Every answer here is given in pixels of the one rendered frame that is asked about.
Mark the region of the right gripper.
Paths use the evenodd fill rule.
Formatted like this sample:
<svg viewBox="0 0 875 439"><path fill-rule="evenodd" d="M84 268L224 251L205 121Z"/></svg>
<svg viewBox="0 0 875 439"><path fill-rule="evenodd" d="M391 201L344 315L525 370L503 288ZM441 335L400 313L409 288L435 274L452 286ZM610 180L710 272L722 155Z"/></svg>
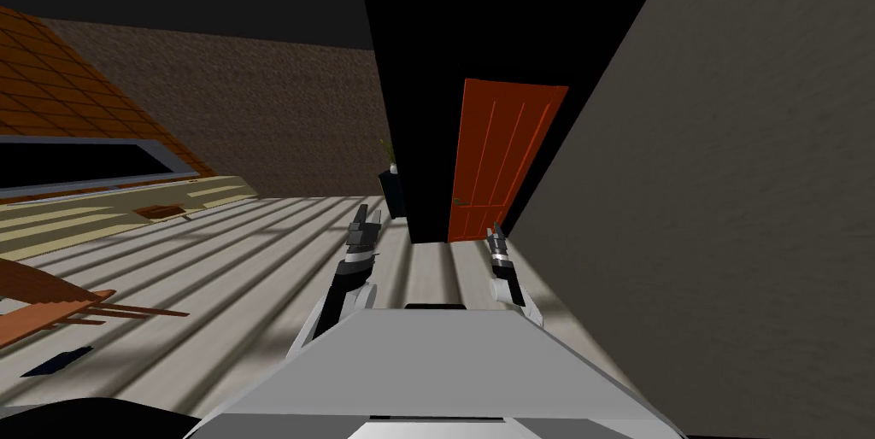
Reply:
<svg viewBox="0 0 875 439"><path fill-rule="evenodd" d="M487 243L489 245L491 259L507 259L507 243L499 222L493 227L487 228Z"/></svg>

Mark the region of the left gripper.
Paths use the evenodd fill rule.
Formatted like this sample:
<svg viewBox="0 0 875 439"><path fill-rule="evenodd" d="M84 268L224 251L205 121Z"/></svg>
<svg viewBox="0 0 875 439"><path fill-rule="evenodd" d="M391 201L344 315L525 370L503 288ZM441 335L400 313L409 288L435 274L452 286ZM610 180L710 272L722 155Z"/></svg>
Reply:
<svg viewBox="0 0 875 439"><path fill-rule="evenodd" d="M358 255L372 253L381 229L381 210L374 209L367 221L367 204L361 204L356 210L352 223L349 224L347 237L347 254Z"/></svg>

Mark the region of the black cabinet with plant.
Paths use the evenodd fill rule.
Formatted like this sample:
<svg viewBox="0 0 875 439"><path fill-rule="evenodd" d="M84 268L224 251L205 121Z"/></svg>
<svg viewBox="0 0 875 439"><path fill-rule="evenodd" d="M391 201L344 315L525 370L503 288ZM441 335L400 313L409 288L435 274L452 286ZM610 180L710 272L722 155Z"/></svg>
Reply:
<svg viewBox="0 0 875 439"><path fill-rule="evenodd" d="M391 142L386 142L384 139L380 139L380 145L390 164L388 170L378 174L382 195L386 200L391 218L405 218L406 209L394 149Z"/></svg>

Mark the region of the orange panelled door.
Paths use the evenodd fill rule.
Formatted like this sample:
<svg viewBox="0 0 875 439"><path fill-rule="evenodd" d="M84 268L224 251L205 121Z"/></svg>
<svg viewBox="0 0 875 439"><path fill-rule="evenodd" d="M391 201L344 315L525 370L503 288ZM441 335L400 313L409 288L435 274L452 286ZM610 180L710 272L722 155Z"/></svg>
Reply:
<svg viewBox="0 0 875 439"><path fill-rule="evenodd" d="M567 91L560 85L466 79L449 242L482 240L487 228L508 217ZM454 205L453 198L470 205Z"/></svg>

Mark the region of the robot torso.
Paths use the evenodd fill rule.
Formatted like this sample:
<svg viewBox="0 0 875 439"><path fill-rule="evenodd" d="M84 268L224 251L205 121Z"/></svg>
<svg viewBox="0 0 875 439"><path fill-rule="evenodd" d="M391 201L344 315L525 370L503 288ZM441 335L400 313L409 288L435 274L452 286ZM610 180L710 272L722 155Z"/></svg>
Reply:
<svg viewBox="0 0 875 439"><path fill-rule="evenodd" d="M513 311L361 309L291 350L185 439L687 439Z"/></svg>

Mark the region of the cream low sideboard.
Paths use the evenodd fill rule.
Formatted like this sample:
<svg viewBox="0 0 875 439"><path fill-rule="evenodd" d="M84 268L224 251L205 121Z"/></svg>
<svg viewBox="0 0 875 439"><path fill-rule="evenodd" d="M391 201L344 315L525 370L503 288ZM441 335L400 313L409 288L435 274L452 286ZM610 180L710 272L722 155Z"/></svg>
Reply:
<svg viewBox="0 0 875 439"><path fill-rule="evenodd" d="M138 213L145 208L176 206L176 218L255 196L242 178L217 176L0 205L0 258L23 260L159 223Z"/></svg>

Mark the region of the grey framed window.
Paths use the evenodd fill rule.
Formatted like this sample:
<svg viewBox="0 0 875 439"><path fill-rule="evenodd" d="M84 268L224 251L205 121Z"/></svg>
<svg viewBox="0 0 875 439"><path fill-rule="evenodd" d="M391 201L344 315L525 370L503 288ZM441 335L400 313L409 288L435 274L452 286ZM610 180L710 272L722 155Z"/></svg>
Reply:
<svg viewBox="0 0 875 439"><path fill-rule="evenodd" d="M150 139L0 135L0 197L196 177Z"/></svg>

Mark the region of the brown wooden chair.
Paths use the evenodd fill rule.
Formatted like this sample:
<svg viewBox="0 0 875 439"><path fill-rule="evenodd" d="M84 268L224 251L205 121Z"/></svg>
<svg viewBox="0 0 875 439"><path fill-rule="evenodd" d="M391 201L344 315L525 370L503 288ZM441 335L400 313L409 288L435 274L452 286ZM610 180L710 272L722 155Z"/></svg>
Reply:
<svg viewBox="0 0 875 439"><path fill-rule="evenodd" d="M87 315L146 319L150 315L187 317L188 313L109 303L115 290L86 290L32 266L0 258L0 297L23 307L0 314L0 349L58 325L102 325Z"/></svg>

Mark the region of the dark blue flat mat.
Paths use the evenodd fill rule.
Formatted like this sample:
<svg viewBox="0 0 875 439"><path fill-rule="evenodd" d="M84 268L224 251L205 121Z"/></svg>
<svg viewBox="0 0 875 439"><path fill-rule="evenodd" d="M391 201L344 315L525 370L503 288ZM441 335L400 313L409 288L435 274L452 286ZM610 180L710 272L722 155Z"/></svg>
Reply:
<svg viewBox="0 0 875 439"><path fill-rule="evenodd" d="M63 368L69 366L71 363L75 362L82 356L90 353L91 350L93 350L92 346L84 346L76 348L75 350L72 350L72 352L60 353L57 356L54 356L47 361L41 363L40 365L35 366L33 369L25 372L21 376L24 378L29 378L53 374L54 372L58 372Z"/></svg>

